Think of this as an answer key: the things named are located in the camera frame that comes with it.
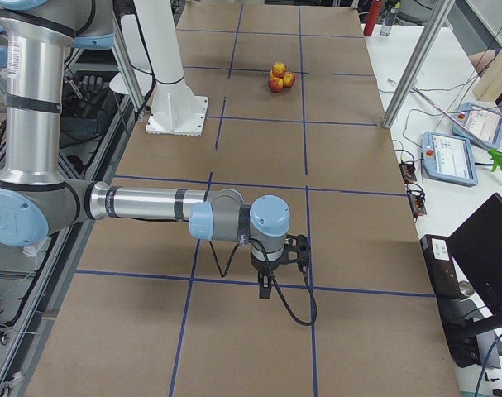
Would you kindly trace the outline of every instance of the black monitor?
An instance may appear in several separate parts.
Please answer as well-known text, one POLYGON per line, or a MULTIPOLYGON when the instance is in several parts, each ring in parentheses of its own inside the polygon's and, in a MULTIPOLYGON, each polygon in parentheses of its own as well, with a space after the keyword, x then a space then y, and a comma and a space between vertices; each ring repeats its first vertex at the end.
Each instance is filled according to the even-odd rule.
POLYGON ((448 239, 447 246, 492 316, 452 330, 447 339, 502 328, 502 198, 492 195, 448 239))

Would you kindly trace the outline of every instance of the white table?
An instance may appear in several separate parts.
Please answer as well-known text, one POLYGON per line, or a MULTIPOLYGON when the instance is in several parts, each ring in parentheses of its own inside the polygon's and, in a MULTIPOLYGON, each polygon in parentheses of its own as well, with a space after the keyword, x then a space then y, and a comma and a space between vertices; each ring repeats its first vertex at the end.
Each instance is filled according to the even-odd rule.
MULTIPOLYGON (((390 83, 388 78, 399 81, 423 28, 419 26, 394 26, 389 37, 380 36, 379 28, 379 26, 375 28, 372 37, 366 38, 366 44, 379 89, 381 91, 394 91, 395 84, 390 83)), ((452 31, 449 28, 442 28, 418 74, 415 85, 420 89, 448 89, 465 83, 474 75, 475 71, 452 31)), ((443 108, 447 108, 459 95, 453 108, 450 109, 450 111, 456 111, 456 106, 467 87, 469 87, 469 84, 463 91, 461 91, 461 88, 456 88, 451 91, 430 91, 426 92, 426 94, 443 108)), ((383 106, 386 108, 392 98, 392 93, 380 92, 380 96, 383 106)), ((467 101, 477 103, 472 89, 462 102, 467 101)), ((488 108, 495 105, 494 103, 480 104, 488 108)), ((420 158, 420 148, 402 137, 406 117, 411 109, 420 109, 431 114, 437 114, 438 111, 417 94, 411 93, 405 100, 404 106, 391 128, 393 139, 401 141, 404 149, 410 151, 417 160, 420 158)), ((445 119, 435 130, 439 120, 440 117, 430 117, 420 112, 412 112, 409 116, 405 135, 412 141, 421 144, 421 137, 426 131, 450 134, 451 124, 445 119)), ((398 142, 395 143, 396 148, 401 147, 398 142)), ((476 162, 491 162, 485 151, 474 146, 473 156, 476 162)), ((407 155, 404 155, 404 160, 409 160, 407 155)), ((492 173, 490 167, 477 166, 479 184, 470 188, 424 178, 419 172, 419 162, 416 163, 416 168, 418 183, 423 185, 426 194, 425 205, 428 212, 427 216, 420 217, 416 223, 418 237, 420 238, 428 233, 449 236, 493 193, 497 192, 502 196, 502 174, 500 170, 492 173)), ((474 296, 473 300, 476 301, 477 306, 483 305, 478 297, 474 296)), ((487 309, 481 310, 481 312, 484 315, 490 314, 487 309)), ((475 391, 480 367, 472 366, 460 369, 455 366, 455 368, 461 390, 475 391)), ((501 378, 501 381, 495 383, 482 382, 480 392, 491 395, 491 389, 502 389, 502 370, 491 371, 488 369, 487 373, 489 377, 501 378)))

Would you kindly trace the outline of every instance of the sticker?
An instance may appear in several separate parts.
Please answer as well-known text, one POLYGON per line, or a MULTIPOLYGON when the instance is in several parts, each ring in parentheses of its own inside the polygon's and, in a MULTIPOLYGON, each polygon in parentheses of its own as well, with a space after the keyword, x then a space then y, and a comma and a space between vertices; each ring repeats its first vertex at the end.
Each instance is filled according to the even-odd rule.
POLYGON ((449 261, 446 242, 437 238, 433 238, 432 242, 434 259, 439 259, 440 261, 449 261))
POLYGON ((21 72, 21 46, 18 41, 8 42, 8 77, 19 79, 21 72))

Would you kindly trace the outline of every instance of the pile of fruit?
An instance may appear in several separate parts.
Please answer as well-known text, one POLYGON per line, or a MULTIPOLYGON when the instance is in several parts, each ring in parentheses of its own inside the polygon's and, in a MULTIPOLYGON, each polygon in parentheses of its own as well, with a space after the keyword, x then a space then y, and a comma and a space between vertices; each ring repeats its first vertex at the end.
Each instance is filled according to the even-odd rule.
POLYGON ((287 70, 284 62, 275 62, 269 73, 269 90, 279 93, 284 88, 291 88, 296 81, 296 75, 287 70))

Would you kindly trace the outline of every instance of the red bottle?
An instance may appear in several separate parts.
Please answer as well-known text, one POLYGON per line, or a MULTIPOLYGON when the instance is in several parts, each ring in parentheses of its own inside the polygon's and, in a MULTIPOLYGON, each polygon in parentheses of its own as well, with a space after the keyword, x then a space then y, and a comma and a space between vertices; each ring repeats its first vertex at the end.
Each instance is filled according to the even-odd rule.
POLYGON ((364 34, 366 37, 372 36, 375 23, 377 22, 377 18, 380 15, 381 4, 381 0, 372 0, 372 4, 370 5, 370 10, 368 12, 368 19, 366 20, 365 24, 364 34))

